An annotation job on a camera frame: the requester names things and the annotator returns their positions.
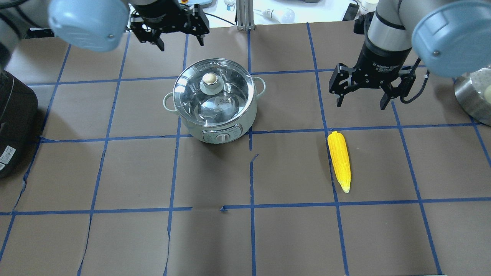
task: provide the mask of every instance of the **yellow corn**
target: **yellow corn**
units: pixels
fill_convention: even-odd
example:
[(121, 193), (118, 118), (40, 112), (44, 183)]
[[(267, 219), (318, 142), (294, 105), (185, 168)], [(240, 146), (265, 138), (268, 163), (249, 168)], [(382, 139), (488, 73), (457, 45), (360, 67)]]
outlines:
[(346, 140), (341, 133), (334, 131), (327, 137), (327, 144), (329, 146), (329, 151), (331, 152), (332, 166), (334, 167), (336, 178), (339, 184), (341, 184), (343, 191), (349, 193), (351, 168)]

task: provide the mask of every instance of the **glass lid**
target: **glass lid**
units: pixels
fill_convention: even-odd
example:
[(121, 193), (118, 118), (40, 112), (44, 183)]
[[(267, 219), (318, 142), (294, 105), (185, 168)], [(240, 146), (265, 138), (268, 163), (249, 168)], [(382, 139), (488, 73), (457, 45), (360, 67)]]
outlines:
[(218, 126), (240, 117), (249, 107), (254, 86), (249, 73), (224, 58), (197, 62), (179, 76), (174, 86), (174, 104), (188, 121)]

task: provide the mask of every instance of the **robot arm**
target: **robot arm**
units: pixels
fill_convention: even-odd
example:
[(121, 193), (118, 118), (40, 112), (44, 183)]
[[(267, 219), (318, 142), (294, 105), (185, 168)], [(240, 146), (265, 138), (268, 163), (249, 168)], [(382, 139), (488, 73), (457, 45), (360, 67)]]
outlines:
[[(355, 25), (365, 42), (354, 68), (337, 64), (329, 92), (344, 96), (359, 88), (381, 88), (380, 107), (401, 97), (403, 103), (412, 84), (413, 67), (403, 67), (411, 48), (429, 71), (456, 77), (491, 63), (491, 0), (381, 0), (371, 16)], [(401, 78), (401, 84), (392, 82)]]
[(156, 44), (161, 51), (161, 33), (184, 32), (198, 38), (209, 33), (209, 23), (200, 5), (189, 8), (178, 0), (0, 0), (0, 70), (29, 28), (51, 28), (63, 40), (98, 52), (119, 44), (128, 23), (141, 43)]

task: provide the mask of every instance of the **silver pot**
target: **silver pot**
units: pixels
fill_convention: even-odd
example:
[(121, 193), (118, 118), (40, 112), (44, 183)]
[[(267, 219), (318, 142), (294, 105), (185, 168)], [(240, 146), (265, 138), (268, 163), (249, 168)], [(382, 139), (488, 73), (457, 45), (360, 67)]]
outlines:
[(485, 67), (458, 77), (454, 89), (463, 110), (491, 126), (491, 68)]
[[(254, 80), (263, 84), (256, 94)], [(236, 140), (256, 118), (257, 99), (266, 91), (262, 78), (251, 75), (240, 64), (224, 58), (199, 61), (177, 78), (164, 97), (164, 108), (181, 117), (195, 138), (212, 144)], [(166, 106), (173, 97), (174, 109)]]

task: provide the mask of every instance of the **metal bowl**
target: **metal bowl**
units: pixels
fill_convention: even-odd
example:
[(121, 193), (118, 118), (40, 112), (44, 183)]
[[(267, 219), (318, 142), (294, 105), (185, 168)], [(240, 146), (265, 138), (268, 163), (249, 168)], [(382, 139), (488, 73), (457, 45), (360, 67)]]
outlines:
[(466, 73), (455, 82), (455, 96), (467, 114), (491, 126), (491, 102), (484, 97), (491, 85), (491, 66)]

